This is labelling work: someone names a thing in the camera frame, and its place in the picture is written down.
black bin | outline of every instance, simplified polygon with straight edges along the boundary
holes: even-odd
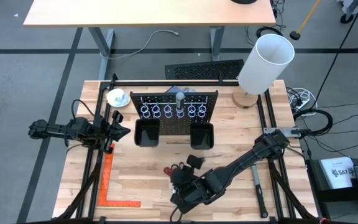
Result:
[[[190,145],[193,149],[214,147],[214,126],[212,124],[191,124]]]
[[[159,119],[138,119],[135,124],[135,144],[140,147],[156,147],[160,139]]]

white cylinder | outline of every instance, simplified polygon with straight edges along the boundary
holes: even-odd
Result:
[[[239,74],[241,88],[258,95],[266,91],[292,61],[292,44],[276,34],[265,34],[256,41]]]

pegboard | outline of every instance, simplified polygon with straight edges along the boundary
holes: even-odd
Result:
[[[218,98],[218,91],[211,93],[184,93],[185,104],[183,107],[183,117],[181,114],[177,114],[176,109],[176,94],[177,93],[130,93],[132,103],[134,104],[137,114],[143,119],[159,119],[160,120],[160,135],[190,135],[190,125],[192,123],[208,124],[211,121],[212,113]],[[153,107],[158,104],[160,110],[160,117],[158,113],[153,112]],[[172,116],[169,117],[169,113],[166,113],[168,109],[165,109],[169,104],[171,108]],[[199,111],[203,111],[201,106],[204,106],[204,116],[199,116]],[[150,115],[142,112],[142,107],[147,106]],[[195,114],[189,114],[192,111],[191,106],[196,109]]]

wooden tabletop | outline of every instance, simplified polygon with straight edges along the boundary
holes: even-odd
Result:
[[[90,108],[95,109],[100,81],[86,81],[81,94]],[[124,91],[138,93],[165,92],[169,86],[126,86]],[[137,147],[134,144],[135,121],[139,119],[134,105],[116,108],[124,116],[121,123],[130,128],[131,133],[116,143],[113,154],[108,200],[135,200],[141,202],[140,208],[96,207],[95,219],[100,216],[108,220],[169,220],[173,210],[170,202],[172,186],[163,168],[186,162],[190,154],[205,157],[205,163],[196,175],[209,169],[226,166],[254,145],[254,140],[262,134],[258,109],[240,109],[231,100],[234,86],[192,86],[198,92],[219,91],[211,123],[214,125],[215,145],[207,151],[193,150],[189,136],[160,136],[158,147]],[[276,80],[270,87],[273,108],[279,127],[292,127],[294,121],[283,80]],[[269,123],[266,104],[264,111]],[[78,107],[77,116],[91,119],[83,105]],[[296,139],[290,139],[292,146],[299,146]],[[66,158],[62,181],[58,191],[53,215],[61,214],[74,199],[81,187],[85,166],[86,149],[73,148]],[[299,201],[313,215],[317,215],[311,187],[306,173],[305,162],[301,156],[290,150],[285,151],[284,160],[290,187]],[[257,163],[259,179],[269,216],[276,216],[275,202],[267,160]],[[288,216],[287,203],[280,189],[284,214]],[[88,210],[90,193],[87,195],[85,211]],[[259,205],[251,169],[246,169],[234,178],[226,193],[210,205],[198,205],[183,216],[183,220],[193,221],[252,221],[261,220]]]
[[[25,26],[244,26],[275,24],[269,0],[34,0]]]

floor stripe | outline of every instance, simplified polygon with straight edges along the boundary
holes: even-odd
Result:
[[[111,49],[112,54],[130,54],[139,49]],[[221,54],[247,54],[251,48],[223,48]],[[71,49],[0,49],[0,54],[70,54]],[[298,54],[335,54],[337,49],[295,49]],[[98,49],[76,49],[76,54],[99,54]],[[209,48],[144,49],[138,54],[210,54]],[[341,49],[342,54],[358,54],[358,48]]]
[[[50,124],[55,124],[56,122],[57,114],[59,112],[60,104],[62,103],[63,94],[65,92],[65,88],[67,85],[68,76],[70,74],[70,70],[74,62],[75,50],[77,49],[78,43],[80,42],[82,30],[83,28],[77,28],[76,30],[74,41],[73,44],[71,45],[70,54],[67,58],[67,63],[62,74],[62,79],[60,80],[55,101],[53,102],[52,110],[50,112],[50,116],[48,120]],[[42,140],[40,150],[38,152],[37,160],[35,161],[34,168],[31,173],[29,186],[27,187],[27,190],[25,192],[22,207],[20,209],[19,216],[17,217],[17,223],[25,223],[29,215],[31,203],[33,201],[35,190],[37,188],[42,166],[44,164],[45,156],[47,155],[49,142],[50,142],[50,138]]]

